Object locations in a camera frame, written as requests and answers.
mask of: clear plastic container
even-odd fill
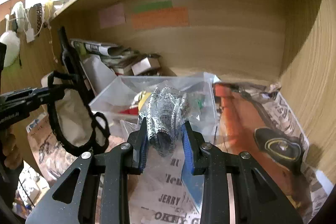
[[[121,119],[134,123],[134,120],[137,119],[136,116],[118,112],[127,109],[139,92],[143,90],[152,92],[161,83],[181,91],[199,93],[204,96],[201,114],[197,117],[191,117],[189,121],[194,131],[203,134],[205,141],[214,143],[216,107],[211,82],[205,78],[119,76],[90,103],[91,110],[104,113],[109,123]]]

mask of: orange paper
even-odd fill
[[[188,10],[185,7],[165,8],[132,15],[134,29],[189,26]]]

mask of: logo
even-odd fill
[[[13,118],[17,117],[17,116],[19,116],[18,112],[14,113],[14,114],[11,114],[11,115],[9,115],[9,116],[4,117],[3,119],[1,119],[0,123],[6,122],[6,121],[8,121],[10,119],[13,119]]]

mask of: metal bolt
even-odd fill
[[[249,152],[246,152],[246,151],[243,151],[240,153],[240,156],[243,158],[243,159],[249,159],[251,157],[250,153]]]
[[[90,152],[84,152],[83,154],[82,154],[82,159],[88,159],[88,158],[90,158],[91,157],[91,153]]]
[[[129,143],[122,143],[120,145],[120,148],[125,150],[125,149],[129,149],[131,147],[131,145]]]
[[[205,150],[209,150],[212,147],[211,143],[202,143],[202,148]]]

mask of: green sticky note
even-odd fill
[[[172,8],[172,7],[173,7],[173,3],[171,0],[151,2],[151,3],[145,3],[145,4],[135,6],[133,8],[133,13],[139,14],[139,13],[147,12],[151,10],[160,10],[160,9]]]

